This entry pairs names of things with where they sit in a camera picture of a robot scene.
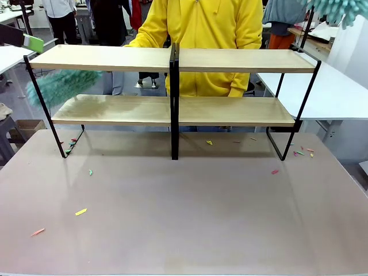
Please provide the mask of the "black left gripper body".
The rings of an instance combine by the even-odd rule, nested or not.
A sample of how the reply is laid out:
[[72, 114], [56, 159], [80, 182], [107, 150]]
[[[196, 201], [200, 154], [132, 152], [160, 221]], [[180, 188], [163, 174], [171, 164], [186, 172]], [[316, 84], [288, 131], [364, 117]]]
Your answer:
[[1, 44], [10, 44], [13, 46], [24, 45], [24, 33], [21, 29], [17, 29], [8, 25], [0, 24], [0, 41]]

